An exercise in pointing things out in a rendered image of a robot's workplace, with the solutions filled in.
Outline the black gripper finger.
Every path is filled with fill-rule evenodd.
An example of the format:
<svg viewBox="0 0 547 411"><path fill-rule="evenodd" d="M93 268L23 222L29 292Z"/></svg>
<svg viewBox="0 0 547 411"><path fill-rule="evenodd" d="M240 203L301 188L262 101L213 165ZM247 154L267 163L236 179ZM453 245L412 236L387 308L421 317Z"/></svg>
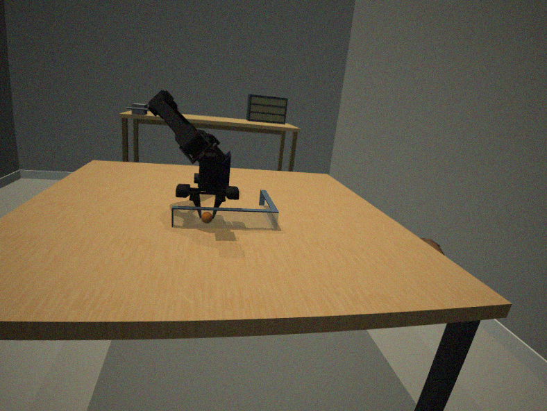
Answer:
<svg viewBox="0 0 547 411"><path fill-rule="evenodd" d="M201 207L201 197L200 197L200 195L199 195L198 199L191 199L190 198L190 201L193 201L196 207Z"/></svg>
<svg viewBox="0 0 547 411"><path fill-rule="evenodd" d="M215 195L215 200L214 200L214 208L218 208L222 202L225 202L226 201L226 198L225 199L218 199Z"/></svg>

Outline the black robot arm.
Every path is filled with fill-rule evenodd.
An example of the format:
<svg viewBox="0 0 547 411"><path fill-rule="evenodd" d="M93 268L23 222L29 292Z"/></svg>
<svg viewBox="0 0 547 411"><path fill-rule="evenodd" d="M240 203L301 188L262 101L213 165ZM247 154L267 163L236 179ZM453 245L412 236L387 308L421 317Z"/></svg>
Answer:
<svg viewBox="0 0 547 411"><path fill-rule="evenodd" d="M202 169L206 176L215 177L221 173L222 162L228 155L217 148L220 141L214 135L196 129L182 116L172 95L167 91L160 90L148 104L148 109L155 116L163 118L175 132L179 148L190 162L194 164L198 160L199 169ZM193 157L191 158L189 155Z"/></svg>

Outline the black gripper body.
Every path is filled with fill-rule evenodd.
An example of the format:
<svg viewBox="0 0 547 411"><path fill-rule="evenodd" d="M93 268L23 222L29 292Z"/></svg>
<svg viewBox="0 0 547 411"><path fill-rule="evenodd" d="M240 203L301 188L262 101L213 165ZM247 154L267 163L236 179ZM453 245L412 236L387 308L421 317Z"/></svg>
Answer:
<svg viewBox="0 0 547 411"><path fill-rule="evenodd" d="M199 188L190 187L190 184L178 184L176 186L176 197L198 199L200 194L216 195L218 199L238 200L239 190L236 186L226 186L226 189L217 189L218 175L215 177L206 176L202 169L199 169ZM204 192L202 192L204 191Z"/></svg>

